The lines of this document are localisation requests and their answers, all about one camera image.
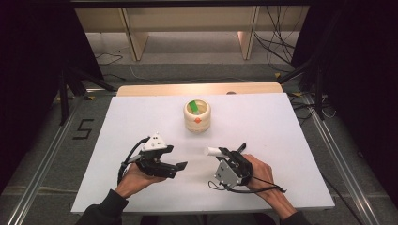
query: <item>white table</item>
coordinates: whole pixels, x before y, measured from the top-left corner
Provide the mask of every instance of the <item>white table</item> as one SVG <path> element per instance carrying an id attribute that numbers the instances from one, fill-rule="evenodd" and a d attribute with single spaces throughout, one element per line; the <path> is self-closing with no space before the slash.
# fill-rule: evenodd
<path id="1" fill-rule="evenodd" d="M 184 127 L 183 106 L 202 98 L 212 107 L 211 126 L 202 134 Z M 315 164 L 299 122 L 284 93 L 114 97 L 98 142 L 87 167 L 72 213 L 82 213 L 101 203 L 115 188 L 120 162 L 141 139 L 159 132 L 175 148 L 161 160 L 176 164 L 188 161 L 175 179 L 152 185 L 129 198 L 125 212 L 149 214 L 204 214 L 261 212 L 269 209 L 255 194 L 236 194 L 208 187 L 218 160 L 205 156 L 208 146 L 236 150 L 272 166 L 274 182 L 297 209 L 328 209 L 334 206 Z"/>

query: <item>sleeve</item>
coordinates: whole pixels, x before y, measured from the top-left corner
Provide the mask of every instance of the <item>sleeve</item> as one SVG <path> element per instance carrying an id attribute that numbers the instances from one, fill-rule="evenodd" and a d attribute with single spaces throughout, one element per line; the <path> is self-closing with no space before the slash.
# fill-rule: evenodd
<path id="1" fill-rule="evenodd" d="M 107 225 L 122 224 L 122 212 L 129 201 L 122 198 L 113 190 L 109 190 L 108 195 L 101 204 L 88 206 L 76 225 Z"/>
<path id="2" fill-rule="evenodd" d="M 311 225 L 302 212 L 296 212 L 281 222 L 281 225 Z"/>

